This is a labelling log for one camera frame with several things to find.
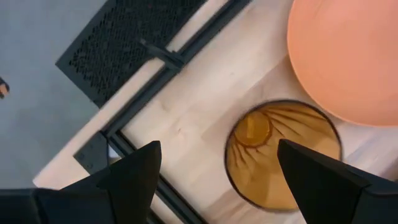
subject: gray carpet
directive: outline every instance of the gray carpet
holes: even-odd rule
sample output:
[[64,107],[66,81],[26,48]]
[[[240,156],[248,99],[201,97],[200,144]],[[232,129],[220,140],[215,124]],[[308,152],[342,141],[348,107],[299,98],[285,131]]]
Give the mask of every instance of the gray carpet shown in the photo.
[[0,188],[33,177],[97,112],[54,65],[105,0],[1,0]]

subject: black metal bracket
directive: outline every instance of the black metal bracket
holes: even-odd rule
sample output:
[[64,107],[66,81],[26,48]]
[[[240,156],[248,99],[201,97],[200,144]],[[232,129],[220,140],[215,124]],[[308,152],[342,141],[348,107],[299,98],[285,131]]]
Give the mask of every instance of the black metal bracket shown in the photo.
[[108,140],[102,133],[96,133],[91,139],[74,155],[79,164],[89,174],[94,174],[109,165],[108,163]]
[[[251,0],[228,1],[179,51],[169,52],[162,47],[140,39],[150,54],[165,62],[163,66],[124,106],[115,117],[99,132],[108,140],[108,144],[124,157],[136,150],[136,147],[121,132],[123,128],[153,97],[178,74],[183,66],[191,61],[204,46],[215,37],[227,23],[234,18]],[[161,175],[156,195],[184,223],[207,223],[200,214],[167,182]]]
[[148,43],[148,41],[144,40],[143,38],[139,39],[139,43],[142,44],[151,55],[164,61],[166,67],[169,69],[180,72],[185,65],[182,56],[176,52],[169,52],[166,48],[158,47],[154,44]]

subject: wood grain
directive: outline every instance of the wood grain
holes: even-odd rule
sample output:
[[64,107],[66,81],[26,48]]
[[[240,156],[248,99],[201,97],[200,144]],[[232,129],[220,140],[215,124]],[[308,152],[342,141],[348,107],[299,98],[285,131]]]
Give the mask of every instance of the wood grain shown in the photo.
[[[195,15],[190,24],[199,27],[224,2],[208,1],[198,12],[207,17]],[[229,131],[253,106],[293,99],[318,107],[298,83],[287,55],[291,5],[292,0],[254,0],[123,129],[138,147],[161,141],[162,174],[209,223],[305,223],[300,212],[267,212],[247,203],[232,188],[223,165]],[[186,30],[193,33],[190,27]],[[183,39],[176,37],[170,47],[180,47]],[[158,60],[146,63],[36,177],[35,184],[59,189],[86,177],[73,154],[161,66]],[[396,178],[390,167],[398,168],[397,128],[361,127],[329,117],[341,136],[345,162]],[[180,223],[159,203],[155,198],[152,208],[167,223]]]

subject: wooden table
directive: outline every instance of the wooden table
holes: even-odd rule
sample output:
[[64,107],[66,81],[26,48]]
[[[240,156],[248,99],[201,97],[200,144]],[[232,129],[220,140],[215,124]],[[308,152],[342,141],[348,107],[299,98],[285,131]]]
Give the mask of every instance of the wooden table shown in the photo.
[[[179,49],[225,2],[205,3],[169,49]],[[248,109],[286,98],[317,106],[290,65],[286,30],[291,5],[292,0],[251,2],[122,130],[137,147],[161,141],[161,173],[209,223],[305,223],[300,212],[265,212],[248,204],[233,190],[223,165],[227,135]],[[40,172],[35,185],[60,189],[86,177],[74,153],[161,66],[158,59],[147,62]],[[361,127],[327,115],[340,134],[344,162],[398,177],[397,128]],[[180,223],[156,196],[152,209],[166,223]]]

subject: perforated metal panel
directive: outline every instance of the perforated metal panel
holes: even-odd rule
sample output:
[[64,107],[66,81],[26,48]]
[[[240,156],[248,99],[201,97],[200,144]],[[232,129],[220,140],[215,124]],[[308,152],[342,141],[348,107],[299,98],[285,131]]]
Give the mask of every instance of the perforated metal panel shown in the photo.
[[204,0],[109,0],[57,66],[99,107],[151,56],[140,38],[167,45]]

